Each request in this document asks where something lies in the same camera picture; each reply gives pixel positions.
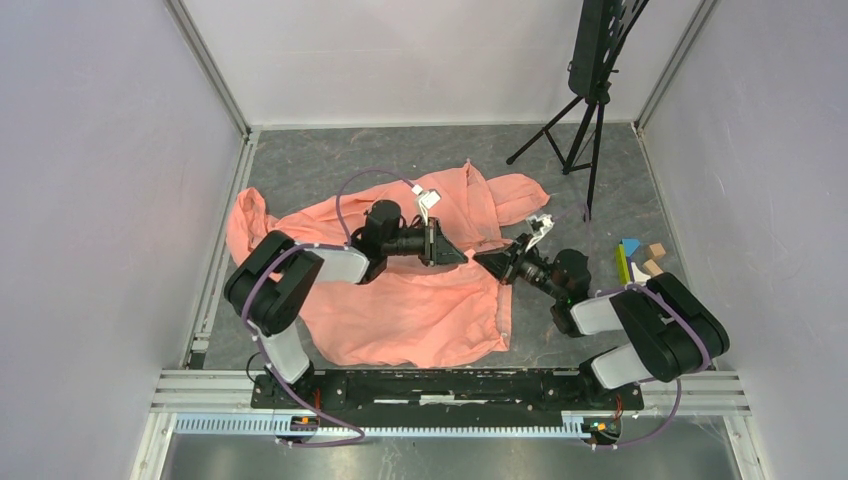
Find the salmon pink jacket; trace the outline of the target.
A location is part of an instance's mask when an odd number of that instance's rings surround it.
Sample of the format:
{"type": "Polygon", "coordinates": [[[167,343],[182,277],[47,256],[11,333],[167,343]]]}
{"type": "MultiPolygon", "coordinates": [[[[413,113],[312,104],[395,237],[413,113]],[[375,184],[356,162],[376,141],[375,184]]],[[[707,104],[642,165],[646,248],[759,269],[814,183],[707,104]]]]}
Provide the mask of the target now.
{"type": "MultiPolygon", "coordinates": [[[[467,255],[506,244],[502,228],[541,210],[548,193],[528,176],[486,178],[471,164],[420,178],[436,190],[434,208],[446,237],[467,255]]],[[[273,217],[255,188],[241,191],[231,209],[227,245],[242,263],[271,231],[295,240],[342,244],[378,200],[396,202],[404,217],[417,213],[409,185],[383,183],[330,198],[282,218],[273,217]]],[[[341,365],[462,366],[509,348],[512,290],[474,261],[424,266],[412,256],[392,257],[373,282],[318,283],[300,316],[321,355],[341,365]]]]}

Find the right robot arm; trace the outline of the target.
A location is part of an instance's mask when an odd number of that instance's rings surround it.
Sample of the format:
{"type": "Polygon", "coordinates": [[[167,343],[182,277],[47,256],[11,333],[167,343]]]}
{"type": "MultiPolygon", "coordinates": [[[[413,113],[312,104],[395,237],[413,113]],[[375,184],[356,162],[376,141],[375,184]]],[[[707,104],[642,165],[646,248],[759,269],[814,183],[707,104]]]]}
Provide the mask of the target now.
{"type": "Polygon", "coordinates": [[[627,337],[625,344],[579,365],[577,392],[585,405],[602,408],[629,384],[669,383],[703,371],[729,350],[724,326],[675,275],[593,293],[587,255],[563,249],[549,260],[528,248],[528,240],[523,235],[473,259],[501,284],[521,279],[550,296],[561,333],[581,338],[621,331],[627,337]]]}

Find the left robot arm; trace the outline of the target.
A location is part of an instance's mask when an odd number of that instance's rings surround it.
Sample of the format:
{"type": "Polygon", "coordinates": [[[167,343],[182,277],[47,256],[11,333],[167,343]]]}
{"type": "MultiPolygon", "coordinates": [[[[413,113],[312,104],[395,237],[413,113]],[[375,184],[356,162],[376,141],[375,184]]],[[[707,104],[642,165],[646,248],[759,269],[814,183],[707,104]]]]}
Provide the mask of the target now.
{"type": "Polygon", "coordinates": [[[314,284],[367,285],[393,256],[415,256],[426,267],[468,261],[424,207],[407,225],[396,202],[379,200],[348,244],[299,243],[273,231],[227,280],[225,300],[242,317],[266,370],[277,380],[276,394],[288,406],[302,407],[314,394],[314,381],[307,375],[312,363],[294,327],[314,284]]]}

